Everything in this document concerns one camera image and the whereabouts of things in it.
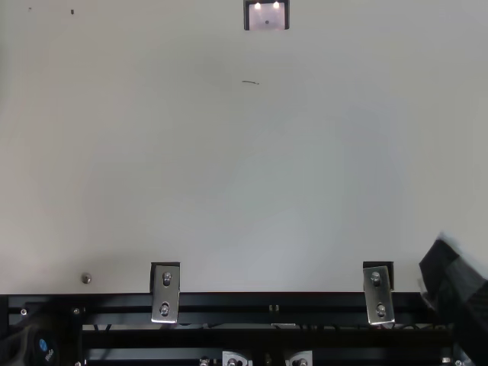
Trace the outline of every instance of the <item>metal plate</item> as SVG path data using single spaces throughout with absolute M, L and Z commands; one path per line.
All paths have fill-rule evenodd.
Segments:
M 375 286 L 373 273 L 380 276 L 379 285 Z M 393 312 L 393 302 L 391 300 L 390 276 L 388 268 L 371 267 L 363 269 L 364 275 L 364 295 L 366 296 L 366 307 L 368 309 L 368 321 L 371 325 L 393 323 L 395 314 Z M 384 316 L 378 315 L 378 306 L 384 306 Z
M 298 353 L 294 353 L 287 357 L 288 359 L 285 360 L 286 366 L 294 366 L 295 361 L 298 361 L 300 364 L 300 360 L 304 359 L 307 361 L 307 366 L 313 366 L 313 352 L 312 351 L 302 351 Z
M 171 273 L 168 286 L 163 284 L 163 275 Z M 157 265 L 154 268 L 154 282 L 152 289 L 152 315 L 153 323 L 171 323 L 178 321 L 178 302 L 180 298 L 180 268 L 172 265 Z M 161 306 L 169 307 L 168 315 L 161 314 Z
M 236 360 L 236 362 L 241 361 L 242 366 L 252 366 L 252 360 L 249 360 L 248 357 L 246 357 L 243 354 L 234 352 L 234 351 L 223 351 L 222 352 L 222 365 L 226 366 L 229 363 L 230 359 Z

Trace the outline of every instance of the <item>black metal frame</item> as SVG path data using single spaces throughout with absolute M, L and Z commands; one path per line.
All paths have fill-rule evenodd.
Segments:
M 39 313 L 68 316 L 79 326 L 78 357 L 100 366 L 196 365 L 203 356 L 221 358 L 224 349 L 250 351 L 257 366 L 265 352 L 283 349 L 312 349 L 314 364 L 439 365 L 451 357 L 454 344 L 445 327 L 370 327 L 363 293 L 180 294 L 180 324 L 314 325 L 302 329 L 81 331 L 82 324 L 150 324 L 151 302 L 151 294 L 11 295 L 0 297 L 0 326 L 5 328 L 6 319 L 12 327 Z M 440 324 L 419 294 L 393 293 L 393 304 L 399 324 Z

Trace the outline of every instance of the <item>black object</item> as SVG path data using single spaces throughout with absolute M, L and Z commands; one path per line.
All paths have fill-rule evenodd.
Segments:
M 59 366 L 54 334 L 30 325 L 0 342 L 0 364 L 6 366 Z
M 477 366 L 487 365 L 488 282 L 458 254 L 455 246 L 437 239 L 420 262 L 429 303 Z

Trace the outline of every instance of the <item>bolt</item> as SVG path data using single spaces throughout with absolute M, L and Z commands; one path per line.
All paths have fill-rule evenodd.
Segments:
M 380 318 L 384 317 L 387 313 L 387 309 L 384 307 L 382 303 L 379 303 L 376 307 L 376 313 Z
M 82 274 L 82 282 L 84 284 L 89 284 L 90 282 L 92 282 L 92 275 L 89 273 Z
M 169 272 L 165 272 L 162 274 L 162 284 L 164 284 L 165 286 L 169 286 L 171 284 L 171 273 Z
M 159 312 L 162 316 L 168 316 L 169 314 L 169 305 L 167 303 L 163 303 L 159 308 Z
M 378 272 L 371 273 L 371 280 L 374 286 L 379 286 L 381 284 L 381 276 Z

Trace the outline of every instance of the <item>black plastic part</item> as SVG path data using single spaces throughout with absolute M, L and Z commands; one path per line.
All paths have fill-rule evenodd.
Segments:
M 276 0 L 243 0 L 244 1 L 244 29 L 249 30 L 249 6 L 256 3 L 273 4 Z M 284 4 L 284 29 L 290 29 L 290 0 L 278 0 Z
M 0 295 L 0 339 L 8 334 L 8 296 Z
M 56 337 L 38 326 L 27 326 L 0 342 L 4 366 L 59 366 Z
M 395 289 L 395 276 L 393 272 L 393 262 L 363 262 L 363 268 L 372 268 L 372 267 L 382 267 L 386 266 L 388 268 L 388 277 L 390 278 L 390 289 Z
M 432 305 L 477 366 L 487 365 L 488 283 L 453 247 L 438 239 L 420 262 Z

